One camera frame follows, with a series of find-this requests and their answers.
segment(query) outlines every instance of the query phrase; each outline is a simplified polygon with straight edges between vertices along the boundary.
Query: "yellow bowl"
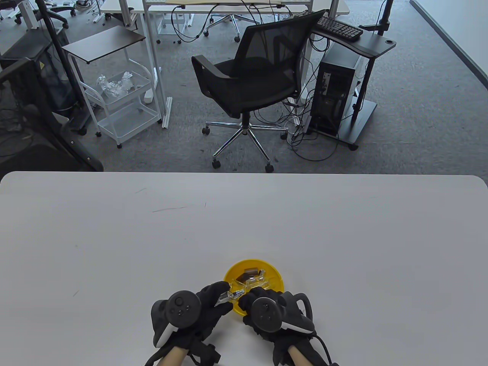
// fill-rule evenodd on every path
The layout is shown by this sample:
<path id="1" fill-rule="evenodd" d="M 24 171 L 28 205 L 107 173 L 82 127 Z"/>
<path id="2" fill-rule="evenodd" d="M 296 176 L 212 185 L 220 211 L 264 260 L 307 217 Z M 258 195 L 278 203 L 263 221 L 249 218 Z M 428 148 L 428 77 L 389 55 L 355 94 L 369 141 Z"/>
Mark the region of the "yellow bowl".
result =
<path id="1" fill-rule="evenodd" d="M 231 285 L 232 292 L 241 290 L 244 287 L 236 281 L 236 278 L 241 276 L 244 271 L 249 268 L 258 268 L 259 270 L 264 269 L 264 277 L 270 282 L 269 288 L 275 291 L 284 292 L 285 286 L 283 285 L 283 279 L 281 278 L 281 275 L 277 271 L 277 269 L 269 263 L 260 261 L 259 259 L 246 259 L 245 261 L 234 264 L 227 271 L 224 277 L 224 281 L 228 282 Z M 245 315 L 245 312 L 239 307 L 237 302 L 234 304 L 234 311 L 240 315 Z"/>

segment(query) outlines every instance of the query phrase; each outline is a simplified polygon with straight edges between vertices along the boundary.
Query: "baseboard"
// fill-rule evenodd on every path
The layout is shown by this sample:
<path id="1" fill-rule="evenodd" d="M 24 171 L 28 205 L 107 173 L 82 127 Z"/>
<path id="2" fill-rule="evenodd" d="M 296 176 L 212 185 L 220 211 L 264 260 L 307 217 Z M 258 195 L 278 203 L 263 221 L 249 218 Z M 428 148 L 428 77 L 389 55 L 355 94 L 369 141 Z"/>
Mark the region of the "baseboard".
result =
<path id="1" fill-rule="evenodd" d="M 436 20 L 424 9 L 422 5 L 416 0 L 410 0 L 410 4 L 419 12 L 419 14 L 426 20 L 427 23 L 436 31 L 442 40 L 450 47 L 451 50 L 461 59 L 462 62 L 471 70 L 471 72 L 481 81 L 481 84 L 488 89 L 488 76 L 486 73 L 473 61 L 471 57 L 453 40 L 449 34 L 439 25 Z"/>

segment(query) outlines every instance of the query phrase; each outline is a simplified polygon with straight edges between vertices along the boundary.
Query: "pc case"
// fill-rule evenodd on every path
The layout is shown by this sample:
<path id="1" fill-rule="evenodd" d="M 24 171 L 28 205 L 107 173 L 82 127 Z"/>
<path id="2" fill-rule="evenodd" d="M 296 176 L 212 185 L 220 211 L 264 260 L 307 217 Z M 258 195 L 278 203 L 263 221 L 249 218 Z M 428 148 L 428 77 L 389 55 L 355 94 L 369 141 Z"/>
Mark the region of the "pc case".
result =
<path id="1" fill-rule="evenodd" d="M 348 117 L 363 58 L 335 43 L 320 61 L 310 111 L 310 127 L 332 136 Z"/>

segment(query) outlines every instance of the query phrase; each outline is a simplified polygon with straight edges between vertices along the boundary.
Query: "chrome chair base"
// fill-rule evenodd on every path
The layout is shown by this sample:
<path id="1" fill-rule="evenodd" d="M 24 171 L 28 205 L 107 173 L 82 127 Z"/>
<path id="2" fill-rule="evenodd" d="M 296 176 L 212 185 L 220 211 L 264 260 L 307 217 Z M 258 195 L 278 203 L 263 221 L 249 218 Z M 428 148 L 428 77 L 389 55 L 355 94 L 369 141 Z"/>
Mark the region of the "chrome chair base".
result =
<path id="1" fill-rule="evenodd" d="M 254 135 L 254 131 L 281 131 L 283 132 L 282 134 L 282 139 L 286 139 L 286 136 L 288 134 L 288 128 L 286 127 L 277 127 L 277 126 L 259 126 L 259 125 L 253 125 L 250 123 L 247 123 L 247 126 L 243 123 L 225 123 L 225 122 L 205 122 L 205 128 L 202 129 L 202 133 L 205 135 L 208 135 L 210 133 L 210 128 L 209 126 L 218 126 L 218 127 L 225 127 L 225 128 L 232 128 L 237 130 L 234 135 L 230 139 L 228 139 L 214 154 L 214 162 L 212 165 L 214 168 L 220 167 L 220 163 L 216 164 L 215 162 L 218 162 L 216 157 L 224 151 L 231 143 L 233 143 L 240 135 L 248 135 L 251 140 L 254 142 L 254 144 L 257 146 L 259 151 L 261 151 L 261 154 L 264 156 L 264 158 L 267 161 L 266 165 L 266 172 L 270 173 L 274 170 L 273 166 L 271 165 L 271 160 L 269 159 L 268 154 L 266 154 L 265 150 L 259 143 L 258 139 L 256 138 L 256 135 Z"/>
<path id="2" fill-rule="evenodd" d="M 234 24 L 234 28 L 236 29 L 236 32 L 237 32 L 237 36 L 234 37 L 234 40 L 236 42 L 239 42 L 241 40 L 241 33 L 239 32 L 239 28 L 237 26 L 237 23 L 236 23 L 236 19 L 239 19 L 239 20 L 244 20 L 244 21 L 248 21 L 250 23 L 254 23 L 254 24 L 259 24 L 256 20 L 254 19 L 251 19 L 251 18 L 247 18 L 247 17 L 243 17 L 242 15 L 238 15 L 238 14 L 212 14 L 213 17 L 223 17 L 223 18 L 220 18 L 219 20 L 213 22 L 213 23 L 210 23 L 206 30 L 205 30 L 205 33 L 204 35 L 208 36 L 208 30 L 210 28 L 212 28 L 213 26 L 219 24 L 219 23 L 222 23 L 226 20 L 230 20 L 232 21 L 232 24 Z"/>

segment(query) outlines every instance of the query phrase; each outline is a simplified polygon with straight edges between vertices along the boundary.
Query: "white wall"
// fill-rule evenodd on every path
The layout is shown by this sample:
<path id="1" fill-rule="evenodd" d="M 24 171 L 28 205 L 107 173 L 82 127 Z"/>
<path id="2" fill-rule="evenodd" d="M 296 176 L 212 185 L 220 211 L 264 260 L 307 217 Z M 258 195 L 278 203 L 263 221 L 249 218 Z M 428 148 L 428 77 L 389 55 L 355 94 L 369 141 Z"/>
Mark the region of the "white wall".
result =
<path id="1" fill-rule="evenodd" d="M 488 74 L 488 0 L 417 0 Z"/>

